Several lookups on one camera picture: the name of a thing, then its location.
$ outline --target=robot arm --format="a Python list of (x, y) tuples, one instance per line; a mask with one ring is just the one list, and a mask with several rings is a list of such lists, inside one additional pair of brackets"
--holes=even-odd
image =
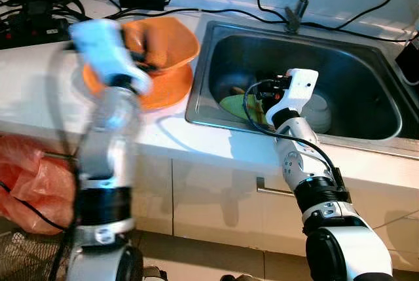
[(78, 221), (67, 280), (141, 280), (143, 258), (127, 233), (134, 228), (130, 204), (141, 113), (137, 93), (148, 91), (151, 79), (134, 65), (116, 22), (75, 24), (71, 36), (107, 88), (77, 155)]
[[(266, 114), (277, 133), (319, 145), (302, 106), (310, 99), (317, 72), (290, 69), (284, 97)], [(338, 169), (325, 168), (324, 158), (311, 147), (277, 139), (283, 176), (294, 192), (307, 235), (306, 254), (314, 281), (393, 280), (392, 261), (378, 235), (352, 206)]]

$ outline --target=white countertop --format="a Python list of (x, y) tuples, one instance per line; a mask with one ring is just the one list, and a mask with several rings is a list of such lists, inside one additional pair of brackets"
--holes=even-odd
[[(103, 16), (103, 12), (107, 14), (109, 6), (103, 5), (95, 6), (96, 17)], [(199, 39), (203, 37), (200, 14), (174, 16)], [(45, 86), (49, 60), (62, 45), (53, 43), (0, 51), (0, 131), (58, 139), (47, 107)], [(64, 114), (65, 131), (73, 133), (75, 140), (83, 133), (94, 102), (83, 90), (75, 54), (68, 54), (56, 73), (60, 79), (58, 103)], [(173, 107), (144, 114), (144, 125), (136, 140), (142, 153), (280, 173), (271, 137), (191, 124), (185, 120), (186, 105), (187, 98)], [(345, 178), (419, 189), (417, 160), (332, 145), (322, 147)]]

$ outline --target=white cabinet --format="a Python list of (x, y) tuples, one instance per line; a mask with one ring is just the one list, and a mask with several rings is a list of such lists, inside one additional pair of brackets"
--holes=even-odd
[[(174, 160), (174, 235), (305, 255), (306, 237), (295, 198), (256, 189), (256, 179), (262, 177), (266, 187), (287, 191), (280, 173)], [(418, 259), (419, 228), (414, 220), (395, 220), (419, 210), (418, 190), (356, 180), (347, 180), (346, 185), (359, 214), (372, 228), (378, 227), (376, 232), (389, 249), (401, 255), (394, 267), (407, 269), (410, 265), (409, 270), (415, 270), (411, 258)], [(389, 222), (386, 229), (380, 228)], [(410, 263), (403, 264), (406, 254), (410, 254)]]
[(295, 199), (258, 193), (257, 177), (287, 190), (281, 175), (174, 160), (174, 235), (304, 255)]
[(132, 215), (136, 228), (172, 234), (172, 161), (164, 157), (137, 156), (132, 189)]
[(396, 269), (419, 271), (419, 212), (377, 228)]

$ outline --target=sink basin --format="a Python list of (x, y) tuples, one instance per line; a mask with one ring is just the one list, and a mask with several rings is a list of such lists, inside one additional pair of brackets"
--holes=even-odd
[(314, 93), (327, 101), (332, 117), (325, 136), (419, 139), (418, 110), (377, 48), (214, 21), (207, 24), (186, 118), (253, 131), (219, 102), (232, 86), (246, 89), (295, 67), (319, 72)]

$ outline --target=orange bowl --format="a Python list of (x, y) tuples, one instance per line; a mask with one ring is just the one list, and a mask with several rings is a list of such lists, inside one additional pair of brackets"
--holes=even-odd
[[(144, 31), (153, 32), (153, 40), (147, 44), (147, 59), (151, 57), (159, 69), (150, 74), (153, 80), (150, 93), (139, 97), (143, 110), (168, 107), (181, 101), (192, 87), (192, 69), (188, 63), (199, 53), (195, 35), (173, 17), (137, 20), (124, 24), (122, 28), (126, 46), (136, 52), (143, 52), (140, 39)], [(99, 94), (105, 88), (87, 64), (83, 67), (83, 79), (93, 94)]]

